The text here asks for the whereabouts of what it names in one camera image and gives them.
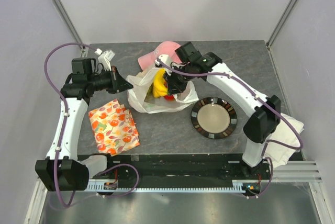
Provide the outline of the fake banana bunch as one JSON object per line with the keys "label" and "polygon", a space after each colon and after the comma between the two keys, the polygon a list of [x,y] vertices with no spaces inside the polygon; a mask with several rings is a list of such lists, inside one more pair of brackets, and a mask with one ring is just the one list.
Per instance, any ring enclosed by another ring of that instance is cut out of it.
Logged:
{"label": "fake banana bunch", "polygon": [[154,76],[152,83],[152,94],[154,98],[164,97],[168,95],[168,88],[165,86],[164,74],[165,69],[161,68]]}

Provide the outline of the white plastic bag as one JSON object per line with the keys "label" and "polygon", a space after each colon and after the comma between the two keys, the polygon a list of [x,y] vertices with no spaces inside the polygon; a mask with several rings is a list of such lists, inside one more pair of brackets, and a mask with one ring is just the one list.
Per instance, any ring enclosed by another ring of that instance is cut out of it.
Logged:
{"label": "white plastic bag", "polygon": [[173,95],[172,100],[164,98],[162,92],[158,92],[158,97],[154,97],[154,80],[162,77],[163,73],[163,68],[151,68],[136,76],[127,76],[126,81],[133,85],[132,89],[127,90],[128,103],[133,109],[148,114],[174,113],[198,101],[193,82],[188,82],[186,90]]}

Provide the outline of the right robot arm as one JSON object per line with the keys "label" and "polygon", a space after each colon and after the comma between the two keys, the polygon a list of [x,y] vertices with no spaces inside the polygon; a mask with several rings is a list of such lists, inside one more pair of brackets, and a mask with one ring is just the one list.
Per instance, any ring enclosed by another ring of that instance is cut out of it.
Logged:
{"label": "right robot arm", "polygon": [[243,127],[247,145],[239,170],[244,178],[253,178],[259,172],[265,141],[280,123],[281,100],[258,92],[236,76],[219,56],[212,52],[201,54],[191,42],[175,53],[182,64],[170,66],[163,76],[168,95],[182,93],[191,79],[202,78],[226,93],[249,117]]}

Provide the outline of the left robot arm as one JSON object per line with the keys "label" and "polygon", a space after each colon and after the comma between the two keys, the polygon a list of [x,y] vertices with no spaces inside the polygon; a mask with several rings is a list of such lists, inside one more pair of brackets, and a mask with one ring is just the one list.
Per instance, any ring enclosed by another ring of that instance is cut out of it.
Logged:
{"label": "left robot arm", "polygon": [[133,86],[110,63],[110,58],[76,58],[72,73],[60,90],[61,110],[52,145],[43,160],[38,160],[35,171],[47,190],[83,191],[89,180],[99,174],[111,178],[115,166],[105,154],[94,154],[78,160],[77,144],[81,125],[90,99],[97,91],[120,93]]}

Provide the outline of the fake red tomato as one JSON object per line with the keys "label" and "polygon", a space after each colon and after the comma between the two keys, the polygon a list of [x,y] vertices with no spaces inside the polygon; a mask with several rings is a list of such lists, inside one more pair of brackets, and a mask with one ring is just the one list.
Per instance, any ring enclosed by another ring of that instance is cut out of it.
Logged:
{"label": "fake red tomato", "polygon": [[174,95],[165,95],[164,99],[167,101],[175,101]]}

